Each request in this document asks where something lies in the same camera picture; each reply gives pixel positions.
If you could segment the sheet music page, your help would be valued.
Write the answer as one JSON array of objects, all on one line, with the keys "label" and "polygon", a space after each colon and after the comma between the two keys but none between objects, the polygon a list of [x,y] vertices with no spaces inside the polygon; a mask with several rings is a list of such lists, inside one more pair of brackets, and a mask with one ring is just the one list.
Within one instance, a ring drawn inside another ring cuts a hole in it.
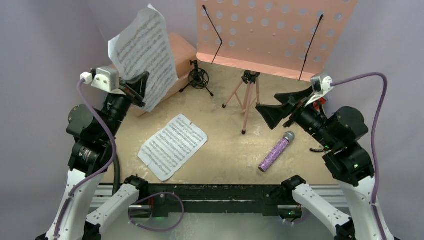
[{"label": "sheet music page", "polygon": [[179,79],[166,20],[151,4],[108,41],[108,56],[126,81],[149,73],[142,107],[145,112],[151,112]]},{"label": "sheet music page", "polygon": [[204,131],[179,114],[146,140],[137,156],[161,182],[166,182],[207,141]]}]

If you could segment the pink music stand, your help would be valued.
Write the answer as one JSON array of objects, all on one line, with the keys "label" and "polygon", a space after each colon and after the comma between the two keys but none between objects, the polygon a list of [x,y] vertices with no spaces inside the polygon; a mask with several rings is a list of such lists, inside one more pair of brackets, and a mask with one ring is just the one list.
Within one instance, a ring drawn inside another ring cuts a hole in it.
[{"label": "pink music stand", "polygon": [[321,73],[355,0],[198,0],[197,58],[298,81]]}]

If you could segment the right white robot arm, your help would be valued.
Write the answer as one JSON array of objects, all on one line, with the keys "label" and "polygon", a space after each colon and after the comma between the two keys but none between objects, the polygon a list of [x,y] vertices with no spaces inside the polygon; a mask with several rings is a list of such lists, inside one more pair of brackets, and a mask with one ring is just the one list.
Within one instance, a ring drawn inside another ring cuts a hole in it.
[{"label": "right white robot arm", "polygon": [[358,143],[369,131],[364,117],[349,106],[326,117],[314,107],[325,94],[313,88],[279,93],[275,95],[279,105],[259,104],[256,110],[270,129],[297,124],[323,146],[325,165],[342,190],[350,213],[337,210],[297,175],[282,182],[280,196],[288,204],[297,202],[306,207],[336,240],[392,240],[394,235],[373,194],[377,169]]}]

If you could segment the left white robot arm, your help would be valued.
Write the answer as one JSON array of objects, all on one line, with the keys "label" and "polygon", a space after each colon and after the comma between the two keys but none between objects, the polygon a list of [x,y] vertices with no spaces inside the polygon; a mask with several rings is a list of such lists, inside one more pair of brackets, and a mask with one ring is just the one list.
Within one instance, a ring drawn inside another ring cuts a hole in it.
[{"label": "left white robot arm", "polygon": [[98,185],[117,157],[116,134],[129,108],[144,106],[149,76],[143,72],[130,80],[119,78],[118,93],[109,93],[101,110],[84,101],[70,111],[66,131],[75,142],[65,192],[50,229],[39,236],[41,240],[100,240],[130,204],[148,201],[147,181],[130,176],[111,199],[90,211]]}]

